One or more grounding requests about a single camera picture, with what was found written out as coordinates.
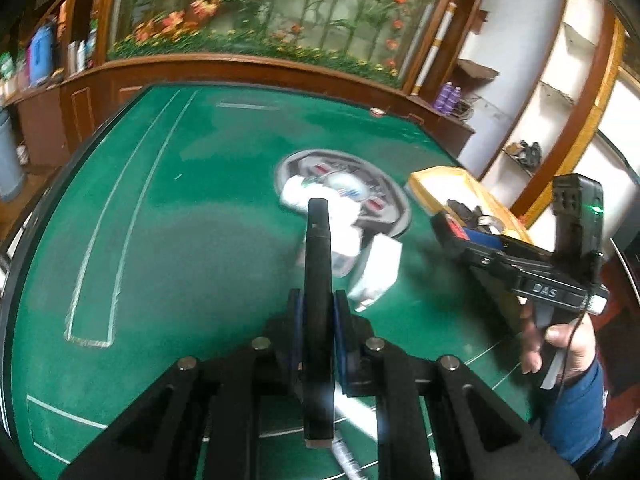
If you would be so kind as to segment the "blue sleeve forearm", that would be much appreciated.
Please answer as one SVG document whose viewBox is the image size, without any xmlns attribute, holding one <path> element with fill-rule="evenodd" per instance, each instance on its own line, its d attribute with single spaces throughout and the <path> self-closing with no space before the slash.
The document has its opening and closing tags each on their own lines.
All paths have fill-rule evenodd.
<svg viewBox="0 0 640 480">
<path fill-rule="evenodd" d="M 605 429 L 604 374 L 599 361 L 594 360 L 555 400 L 559 390 L 541 390 L 530 423 L 579 478 L 598 478 L 627 440 L 624 436 L 613 439 Z"/>
</svg>

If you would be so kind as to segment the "person's right hand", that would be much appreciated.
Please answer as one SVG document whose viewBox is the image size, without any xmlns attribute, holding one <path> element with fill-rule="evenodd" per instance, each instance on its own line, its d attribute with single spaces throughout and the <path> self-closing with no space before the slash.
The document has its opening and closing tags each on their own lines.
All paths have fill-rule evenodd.
<svg viewBox="0 0 640 480">
<path fill-rule="evenodd" d="M 544 365 L 540 350 L 544 344 L 567 351 L 566 379 L 584 374 L 597 356 L 596 334 L 589 314 L 577 322 L 549 326 L 544 333 L 534 323 L 534 310 L 526 304 L 521 310 L 522 354 L 524 374 L 538 373 Z"/>
</svg>

